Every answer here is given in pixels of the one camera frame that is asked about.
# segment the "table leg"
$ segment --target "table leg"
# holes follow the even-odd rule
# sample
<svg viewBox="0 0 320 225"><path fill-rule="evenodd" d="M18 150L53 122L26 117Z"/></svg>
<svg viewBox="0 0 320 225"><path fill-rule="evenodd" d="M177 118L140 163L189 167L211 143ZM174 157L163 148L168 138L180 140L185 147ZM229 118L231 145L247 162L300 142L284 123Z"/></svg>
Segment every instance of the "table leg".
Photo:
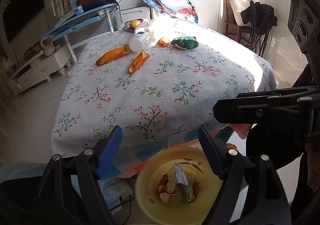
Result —
<svg viewBox="0 0 320 225"><path fill-rule="evenodd" d="M73 49L72 49L72 47L70 45L70 41L69 41L67 35L64 35L63 38L64 38L64 40L66 42L67 48L69 49L69 52L70 52L70 55L71 55L71 59L76 64L78 59L76 58L75 52L73 51Z"/></svg>
<svg viewBox="0 0 320 225"><path fill-rule="evenodd" d="M109 13L109 8L107 8L107 17L108 17L108 21L109 21L109 27L110 27L110 32L113 32L113 26L110 20L110 13Z"/></svg>

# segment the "white pillow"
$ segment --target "white pillow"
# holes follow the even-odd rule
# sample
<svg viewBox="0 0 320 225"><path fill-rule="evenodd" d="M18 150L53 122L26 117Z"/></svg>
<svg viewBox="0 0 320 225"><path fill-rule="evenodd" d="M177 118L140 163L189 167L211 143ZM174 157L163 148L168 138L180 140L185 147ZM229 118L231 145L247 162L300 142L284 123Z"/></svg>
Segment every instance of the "white pillow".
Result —
<svg viewBox="0 0 320 225"><path fill-rule="evenodd" d="M248 0L229 0L229 3L231 5L233 15L235 16L235 20L237 22L237 25L240 27L245 26L245 24L242 21L240 13L250 7L250 2Z"/></svg>

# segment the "crumpled paper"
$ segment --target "crumpled paper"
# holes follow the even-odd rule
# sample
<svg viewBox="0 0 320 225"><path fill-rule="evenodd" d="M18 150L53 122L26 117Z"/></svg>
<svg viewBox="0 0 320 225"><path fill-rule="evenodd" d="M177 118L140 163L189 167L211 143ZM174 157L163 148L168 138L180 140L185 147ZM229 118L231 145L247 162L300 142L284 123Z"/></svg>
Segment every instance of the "crumpled paper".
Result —
<svg viewBox="0 0 320 225"><path fill-rule="evenodd" d="M177 183L188 185L187 176L184 173L182 166L180 164L174 164L172 167L173 169L170 169L168 172L168 193L174 192Z"/></svg>

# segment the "chair leg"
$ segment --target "chair leg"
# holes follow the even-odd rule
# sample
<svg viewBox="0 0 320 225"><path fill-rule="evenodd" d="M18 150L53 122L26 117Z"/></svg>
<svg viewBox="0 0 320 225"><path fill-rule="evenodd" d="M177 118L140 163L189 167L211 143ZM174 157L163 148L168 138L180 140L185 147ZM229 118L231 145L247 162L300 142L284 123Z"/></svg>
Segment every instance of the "chair leg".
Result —
<svg viewBox="0 0 320 225"><path fill-rule="evenodd" d="M238 30L237 30L237 40L236 40L238 43L240 43L240 41L241 41L241 35L242 35L242 32L238 28Z"/></svg>
<svg viewBox="0 0 320 225"><path fill-rule="evenodd" d="M227 37L228 36L228 30L229 30L229 25L226 23L226 29L224 31L224 35Z"/></svg>

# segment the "screw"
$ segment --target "screw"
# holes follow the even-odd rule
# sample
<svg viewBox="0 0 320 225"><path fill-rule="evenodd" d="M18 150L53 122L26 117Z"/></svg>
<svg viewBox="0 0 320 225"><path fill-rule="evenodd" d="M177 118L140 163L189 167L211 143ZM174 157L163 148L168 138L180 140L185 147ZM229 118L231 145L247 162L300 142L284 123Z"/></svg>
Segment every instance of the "screw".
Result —
<svg viewBox="0 0 320 225"><path fill-rule="evenodd" d="M268 161L269 157L267 155L261 155L261 159L264 161Z"/></svg>
<svg viewBox="0 0 320 225"><path fill-rule="evenodd" d="M305 97L300 97L299 100L301 100L301 101L309 101L309 100L312 100L312 98L309 97L309 96L305 96Z"/></svg>
<svg viewBox="0 0 320 225"><path fill-rule="evenodd" d="M58 155L58 154L52 156L53 161L57 161L59 159L60 159L60 155Z"/></svg>
<svg viewBox="0 0 320 225"><path fill-rule="evenodd" d="M229 150L229 154L230 154L231 156L235 156L236 154L238 154L238 152L237 152L237 150L235 150L235 149L230 149L230 150Z"/></svg>
<svg viewBox="0 0 320 225"><path fill-rule="evenodd" d="M257 110L256 115L257 115L257 117L262 117L263 110Z"/></svg>
<svg viewBox="0 0 320 225"><path fill-rule="evenodd" d="M86 156L90 156L92 153L93 153L93 150L90 149L90 148L88 148L88 149L86 149L86 150L84 151L84 154L85 154Z"/></svg>

